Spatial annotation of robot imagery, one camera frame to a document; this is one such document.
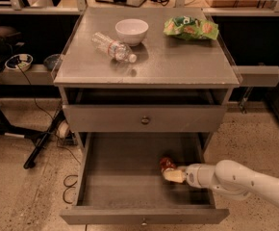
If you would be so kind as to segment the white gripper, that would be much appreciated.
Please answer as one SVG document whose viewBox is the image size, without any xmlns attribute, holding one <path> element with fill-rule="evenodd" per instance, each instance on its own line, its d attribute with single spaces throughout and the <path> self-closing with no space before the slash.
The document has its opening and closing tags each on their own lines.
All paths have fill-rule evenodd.
<svg viewBox="0 0 279 231">
<path fill-rule="evenodd" d="M 175 183 L 183 183 L 186 180 L 190 186 L 195 188 L 208 188 L 209 176 L 210 167 L 204 164 L 192 164 L 188 167 L 181 166 L 177 167 L 177 169 L 163 172 L 165 180 Z"/>
</svg>

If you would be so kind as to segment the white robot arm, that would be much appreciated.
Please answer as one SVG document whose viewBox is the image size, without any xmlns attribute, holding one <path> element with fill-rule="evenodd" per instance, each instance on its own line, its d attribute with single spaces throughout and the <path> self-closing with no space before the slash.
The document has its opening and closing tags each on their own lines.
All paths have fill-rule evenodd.
<svg viewBox="0 0 279 231">
<path fill-rule="evenodd" d="M 252 193 L 279 208 L 279 178 L 254 171 L 235 161 L 222 160 L 216 165 L 190 164 L 177 167 L 164 157 L 160 160 L 165 180 L 184 183 L 198 189 L 210 189 L 227 198 L 245 200 Z"/>
</svg>

